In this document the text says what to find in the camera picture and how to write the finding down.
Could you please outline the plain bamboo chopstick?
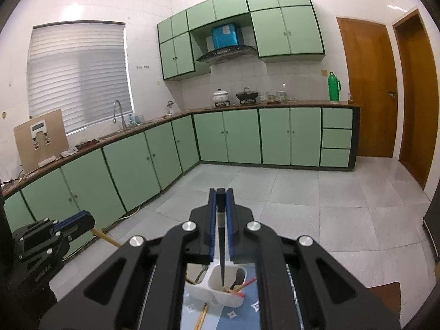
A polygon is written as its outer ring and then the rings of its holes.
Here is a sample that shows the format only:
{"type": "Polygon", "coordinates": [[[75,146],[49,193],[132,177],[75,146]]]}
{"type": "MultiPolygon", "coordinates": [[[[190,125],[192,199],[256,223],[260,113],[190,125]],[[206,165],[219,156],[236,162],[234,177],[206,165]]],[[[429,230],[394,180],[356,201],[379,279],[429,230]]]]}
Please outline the plain bamboo chopstick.
{"type": "Polygon", "coordinates": [[[116,241],[115,239],[111,238],[109,235],[103,233],[102,231],[100,231],[99,229],[96,228],[92,228],[91,229],[92,234],[94,234],[96,237],[108,242],[109,244],[113,245],[114,247],[121,247],[122,245],[116,241]]]}
{"type": "Polygon", "coordinates": [[[201,313],[200,313],[200,315],[199,315],[199,317],[197,319],[197,322],[196,322],[194,330],[201,330],[201,328],[203,326],[203,323],[204,323],[204,319],[205,319],[205,317],[207,315],[207,311],[208,311],[208,304],[205,303],[203,308],[202,308],[202,311],[201,311],[201,313]]]}

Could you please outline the red patterned bamboo chopstick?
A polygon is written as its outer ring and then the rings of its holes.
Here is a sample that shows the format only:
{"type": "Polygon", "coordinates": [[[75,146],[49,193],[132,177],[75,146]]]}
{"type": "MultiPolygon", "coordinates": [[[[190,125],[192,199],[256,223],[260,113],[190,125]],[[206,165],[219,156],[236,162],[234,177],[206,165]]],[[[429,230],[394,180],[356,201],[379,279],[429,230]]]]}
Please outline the red patterned bamboo chopstick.
{"type": "Polygon", "coordinates": [[[223,291],[225,293],[232,294],[240,298],[245,298],[245,293],[242,292],[242,287],[238,287],[237,289],[223,288],[223,291]]]}
{"type": "Polygon", "coordinates": [[[254,277],[254,278],[252,278],[252,279],[247,280],[247,282],[244,282],[243,284],[241,284],[241,285],[238,286],[238,287],[242,287],[242,290],[243,290],[243,289],[247,288],[247,286],[253,284],[256,280],[257,280],[257,278],[254,277]]]}

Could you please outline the black plastic spoon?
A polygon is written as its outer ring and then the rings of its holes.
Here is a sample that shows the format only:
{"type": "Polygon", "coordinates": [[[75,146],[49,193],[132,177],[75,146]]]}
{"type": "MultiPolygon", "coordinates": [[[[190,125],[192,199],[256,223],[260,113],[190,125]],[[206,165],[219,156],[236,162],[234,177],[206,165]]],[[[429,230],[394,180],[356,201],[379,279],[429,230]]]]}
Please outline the black plastic spoon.
{"type": "Polygon", "coordinates": [[[240,273],[237,275],[235,281],[233,282],[233,284],[230,286],[230,290],[234,290],[234,288],[238,285],[241,285],[243,282],[244,276],[240,273]]]}

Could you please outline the green lower kitchen cabinets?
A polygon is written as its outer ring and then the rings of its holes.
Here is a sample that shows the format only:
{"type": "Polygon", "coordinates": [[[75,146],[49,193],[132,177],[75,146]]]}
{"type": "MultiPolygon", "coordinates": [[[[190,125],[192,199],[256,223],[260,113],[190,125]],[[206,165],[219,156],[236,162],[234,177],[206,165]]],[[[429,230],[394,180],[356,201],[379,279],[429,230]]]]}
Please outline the green lower kitchen cabinets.
{"type": "Polygon", "coordinates": [[[89,211],[105,229],[201,162],[351,170],[360,109],[316,104],[188,114],[99,142],[10,193],[11,229],[89,211]]]}

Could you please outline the blue tree print table mat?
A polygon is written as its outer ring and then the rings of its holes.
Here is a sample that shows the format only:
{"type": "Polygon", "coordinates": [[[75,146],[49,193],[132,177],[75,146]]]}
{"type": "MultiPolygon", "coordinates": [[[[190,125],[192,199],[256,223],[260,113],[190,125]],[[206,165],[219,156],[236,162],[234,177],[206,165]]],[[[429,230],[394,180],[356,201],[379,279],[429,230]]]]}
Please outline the blue tree print table mat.
{"type": "MultiPolygon", "coordinates": [[[[240,265],[247,270],[247,280],[256,277],[253,264],[240,265]]],[[[208,304],[207,315],[201,329],[260,329],[260,302],[257,281],[242,290],[244,303],[239,308],[208,304]]],[[[194,329],[205,303],[193,299],[184,289],[180,327],[194,329]]]]}

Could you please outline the white double utensil holder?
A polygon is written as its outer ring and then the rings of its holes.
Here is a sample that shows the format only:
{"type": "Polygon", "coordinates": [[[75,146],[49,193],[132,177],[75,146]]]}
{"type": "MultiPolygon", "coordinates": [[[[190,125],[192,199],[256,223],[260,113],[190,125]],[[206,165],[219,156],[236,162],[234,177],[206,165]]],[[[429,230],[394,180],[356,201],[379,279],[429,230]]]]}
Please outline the white double utensil holder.
{"type": "Polygon", "coordinates": [[[244,298],[225,293],[223,288],[230,288],[238,274],[244,276],[242,284],[248,279],[245,267],[226,261],[224,269],[224,287],[221,286],[221,270],[218,260],[209,265],[189,264],[186,267],[186,293],[193,299],[213,306],[239,308],[244,298]]]}

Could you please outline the cardboard board with devices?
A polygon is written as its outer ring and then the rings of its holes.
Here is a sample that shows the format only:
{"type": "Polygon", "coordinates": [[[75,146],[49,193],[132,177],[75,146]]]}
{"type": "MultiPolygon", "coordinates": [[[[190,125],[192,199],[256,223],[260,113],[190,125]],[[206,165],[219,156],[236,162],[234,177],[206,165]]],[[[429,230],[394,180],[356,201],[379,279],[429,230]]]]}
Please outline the cardboard board with devices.
{"type": "Polygon", "coordinates": [[[61,109],[33,117],[13,129],[24,173],[55,161],[69,149],[61,109]]]}

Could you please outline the brown wooden stool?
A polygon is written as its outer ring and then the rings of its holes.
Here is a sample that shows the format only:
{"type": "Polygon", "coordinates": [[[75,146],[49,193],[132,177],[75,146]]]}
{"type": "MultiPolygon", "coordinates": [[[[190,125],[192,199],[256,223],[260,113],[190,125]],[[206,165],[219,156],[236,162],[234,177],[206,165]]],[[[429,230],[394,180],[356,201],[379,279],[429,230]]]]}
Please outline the brown wooden stool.
{"type": "Polygon", "coordinates": [[[401,289],[399,282],[391,282],[368,288],[383,304],[385,304],[397,316],[401,310],[401,289]]]}

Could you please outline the white window blinds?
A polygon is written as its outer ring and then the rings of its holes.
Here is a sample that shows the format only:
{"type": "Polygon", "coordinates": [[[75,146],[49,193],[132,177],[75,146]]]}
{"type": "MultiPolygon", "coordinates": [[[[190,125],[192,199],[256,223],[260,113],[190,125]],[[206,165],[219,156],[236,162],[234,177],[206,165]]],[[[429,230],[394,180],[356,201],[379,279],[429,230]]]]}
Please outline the white window blinds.
{"type": "Polygon", "coordinates": [[[133,112],[125,24],[66,22],[34,27],[27,57],[32,118],[60,110],[66,132],[133,112]]]}

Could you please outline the black glass cabinet appliance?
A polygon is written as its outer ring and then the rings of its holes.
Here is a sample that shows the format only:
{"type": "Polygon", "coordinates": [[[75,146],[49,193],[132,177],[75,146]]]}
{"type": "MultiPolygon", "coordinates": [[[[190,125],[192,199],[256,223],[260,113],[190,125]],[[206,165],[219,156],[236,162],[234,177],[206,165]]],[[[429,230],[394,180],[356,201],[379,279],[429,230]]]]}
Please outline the black glass cabinet appliance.
{"type": "Polygon", "coordinates": [[[434,259],[439,263],[440,214],[439,200],[432,200],[427,213],[423,217],[423,225],[429,235],[433,247],[434,259]]]}

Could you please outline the black wok on stove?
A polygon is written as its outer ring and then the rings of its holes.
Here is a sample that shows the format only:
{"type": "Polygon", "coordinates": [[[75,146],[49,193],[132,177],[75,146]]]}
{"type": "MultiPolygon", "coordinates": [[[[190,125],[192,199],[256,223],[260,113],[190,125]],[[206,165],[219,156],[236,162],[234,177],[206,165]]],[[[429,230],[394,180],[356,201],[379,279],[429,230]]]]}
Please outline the black wok on stove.
{"type": "Polygon", "coordinates": [[[242,105],[256,104],[258,97],[259,97],[258,92],[252,91],[247,87],[245,87],[241,92],[236,93],[236,98],[242,105]]]}

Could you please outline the green thermos jug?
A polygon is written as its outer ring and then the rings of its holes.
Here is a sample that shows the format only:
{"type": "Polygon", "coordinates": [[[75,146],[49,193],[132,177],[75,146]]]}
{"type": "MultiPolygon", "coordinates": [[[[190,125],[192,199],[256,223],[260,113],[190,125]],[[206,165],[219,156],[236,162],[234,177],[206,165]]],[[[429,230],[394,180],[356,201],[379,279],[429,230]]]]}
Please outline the green thermos jug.
{"type": "Polygon", "coordinates": [[[330,101],[340,101],[341,82],[333,72],[328,76],[328,91],[330,101]]]}

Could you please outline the blue box above hood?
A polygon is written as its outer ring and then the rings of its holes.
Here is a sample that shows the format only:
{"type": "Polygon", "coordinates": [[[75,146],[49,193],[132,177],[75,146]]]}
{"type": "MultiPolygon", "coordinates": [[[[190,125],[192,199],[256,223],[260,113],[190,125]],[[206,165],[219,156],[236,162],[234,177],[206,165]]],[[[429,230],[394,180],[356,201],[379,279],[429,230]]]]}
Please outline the blue box above hood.
{"type": "Polygon", "coordinates": [[[213,46],[215,49],[239,45],[236,26],[233,23],[212,29],[213,46]]]}

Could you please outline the brown wooden door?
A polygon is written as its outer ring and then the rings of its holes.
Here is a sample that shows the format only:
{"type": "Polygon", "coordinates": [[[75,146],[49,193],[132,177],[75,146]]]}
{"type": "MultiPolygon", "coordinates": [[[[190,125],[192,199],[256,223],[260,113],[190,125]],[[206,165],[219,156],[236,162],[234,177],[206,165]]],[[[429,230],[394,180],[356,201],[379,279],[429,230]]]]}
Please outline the brown wooden door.
{"type": "Polygon", "coordinates": [[[426,186],[436,147],[439,88],[436,64],[418,10],[393,25],[403,76],[403,135],[399,161],[426,186]]]}
{"type": "Polygon", "coordinates": [[[385,25],[338,17],[349,93],[361,106],[358,155],[392,157],[397,130],[397,76],[385,25]]]}

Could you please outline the green upper wall cabinets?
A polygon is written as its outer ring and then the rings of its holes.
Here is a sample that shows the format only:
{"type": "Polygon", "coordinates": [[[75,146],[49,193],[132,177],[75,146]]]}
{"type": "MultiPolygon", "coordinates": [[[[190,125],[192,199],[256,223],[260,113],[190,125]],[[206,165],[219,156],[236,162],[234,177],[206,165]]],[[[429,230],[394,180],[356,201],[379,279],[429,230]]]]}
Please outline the green upper wall cabinets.
{"type": "Polygon", "coordinates": [[[197,59],[216,50],[212,29],[233,23],[239,45],[265,63],[320,61],[325,46],[311,0],[206,0],[157,26],[163,79],[181,81],[211,71],[197,59]]]}

